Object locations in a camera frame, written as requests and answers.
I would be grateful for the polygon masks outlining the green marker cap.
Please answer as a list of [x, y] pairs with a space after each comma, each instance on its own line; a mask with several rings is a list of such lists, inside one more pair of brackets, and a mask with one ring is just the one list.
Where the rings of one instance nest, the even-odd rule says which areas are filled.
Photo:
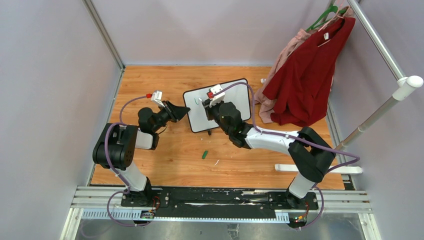
[[202, 154], [202, 157], [201, 157], [201, 158], [204, 160], [204, 159], [207, 157], [208, 153], [209, 153], [209, 151], [208, 151], [208, 150], [205, 150], [205, 151], [203, 152], [203, 154]]

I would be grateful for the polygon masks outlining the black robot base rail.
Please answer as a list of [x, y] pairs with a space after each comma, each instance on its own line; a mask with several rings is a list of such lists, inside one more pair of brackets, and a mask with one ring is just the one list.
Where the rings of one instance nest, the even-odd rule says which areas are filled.
[[150, 222], [269, 223], [298, 229], [324, 214], [370, 214], [366, 192], [311, 190], [289, 203], [284, 189], [155, 187], [142, 200], [119, 186], [78, 187], [71, 207], [84, 220]]

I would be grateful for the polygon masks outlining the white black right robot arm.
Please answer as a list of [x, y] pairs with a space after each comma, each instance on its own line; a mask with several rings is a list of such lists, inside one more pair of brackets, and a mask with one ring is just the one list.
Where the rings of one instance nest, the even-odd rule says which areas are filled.
[[215, 121], [238, 148], [265, 149], [290, 156], [297, 175], [286, 190], [283, 203], [291, 209], [306, 204], [308, 191], [320, 183], [336, 157], [332, 148], [310, 127], [300, 131], [271, 131], [242, 120], [240, 111], [231, 102], [203, 102], [206, 117]]

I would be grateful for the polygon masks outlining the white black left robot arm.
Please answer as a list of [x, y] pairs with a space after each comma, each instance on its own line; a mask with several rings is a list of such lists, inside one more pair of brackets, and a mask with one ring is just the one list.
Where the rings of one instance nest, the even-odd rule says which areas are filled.
[[125, 197], [137, 207], [148, 207], [157, 203], [150, 179], [141, 173], [134, 155], [136, 149], [155, 150], [158, 146], [159, 129], [169, 122], [177, 123], [191, 109], [177, 106], [170, 101], [162, 101], [158, 112], [144, 107], [137, 113], [138, 125], [107, 123], [92, 151], [92, 160], [96, 165], [109, 169], [124, 183]]

